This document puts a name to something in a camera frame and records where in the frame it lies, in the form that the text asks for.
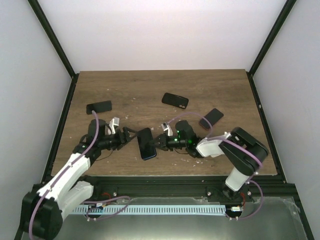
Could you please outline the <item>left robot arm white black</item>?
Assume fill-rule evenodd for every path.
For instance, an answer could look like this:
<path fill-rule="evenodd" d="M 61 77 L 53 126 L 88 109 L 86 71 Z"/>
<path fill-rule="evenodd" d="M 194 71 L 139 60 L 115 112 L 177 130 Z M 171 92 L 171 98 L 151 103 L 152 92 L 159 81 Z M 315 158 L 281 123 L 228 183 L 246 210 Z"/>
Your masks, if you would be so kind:
<path fill-rule="evenodd" d="M 136 136 L 137 131 L 133 129 L 119 129 L 119 122 L 117 117 L 109 123 L 93 119 L 87 134 L 81 137 L 59 172 L 38 190 L 24 196 L 20 227 L 28 233 L 30 239 L 38 237 L 53 240 L 76 207 L 87 199 L 97 202 L 101 198 L 102 189 L 99 186 L 79 178 L 94 164 L 103 150 L 120 150 Z"/>

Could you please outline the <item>blue smartphone black screen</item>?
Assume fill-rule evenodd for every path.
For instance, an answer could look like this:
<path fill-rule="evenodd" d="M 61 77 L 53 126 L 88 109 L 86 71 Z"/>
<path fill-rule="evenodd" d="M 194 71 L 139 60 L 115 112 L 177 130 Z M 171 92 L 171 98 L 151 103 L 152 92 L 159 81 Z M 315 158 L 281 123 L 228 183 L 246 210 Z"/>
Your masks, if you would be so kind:
<path fill-rule="evenodd" d="M 138 147 L 141 159 L 146 161 L 157 156 L 157 152 L 150 152 L 148 150 L 148 141 L 153 139 L 152 131 L 146 127 L 140 130 L 137 134 Z"/>

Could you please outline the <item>red smartphone black screen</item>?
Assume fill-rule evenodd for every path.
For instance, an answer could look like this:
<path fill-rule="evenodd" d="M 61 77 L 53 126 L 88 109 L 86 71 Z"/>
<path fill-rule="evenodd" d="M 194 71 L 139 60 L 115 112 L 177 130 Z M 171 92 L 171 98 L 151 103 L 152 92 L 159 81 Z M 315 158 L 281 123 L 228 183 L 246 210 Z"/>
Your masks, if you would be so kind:
<path fill-rule="evenodd" d="M 199 121 L 199 125 L 206 130 L 210 130 L 220 119 L 224 117 L 224 114 L 217 108 L 213 108 L 209 113 L 207 113 L 204 118 Z"/>

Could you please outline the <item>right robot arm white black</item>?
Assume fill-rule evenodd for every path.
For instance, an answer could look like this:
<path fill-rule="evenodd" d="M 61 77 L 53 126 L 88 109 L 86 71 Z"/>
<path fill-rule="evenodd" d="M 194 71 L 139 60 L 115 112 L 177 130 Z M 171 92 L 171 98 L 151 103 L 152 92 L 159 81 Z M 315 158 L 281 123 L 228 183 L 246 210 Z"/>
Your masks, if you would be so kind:
<path fill-rule="evenodd" d="M 143 138 L 144 147 L 162 151 L 185 149 L 191 157 L 199 159 L 222 155 L 228 158 L 233 169 L 224 182 L 222 195 L 229 202 L 240 196 L 240 189 L 258 173 L 269 155 L 267 147 L 241 127 L 220 136 L 204 138 L 197 136 L 186 120 L 175 124 L 176 135 L 168 123 L 161 124 L 161 127 L 163 133 L 156 138 L 151 134 Z"/>

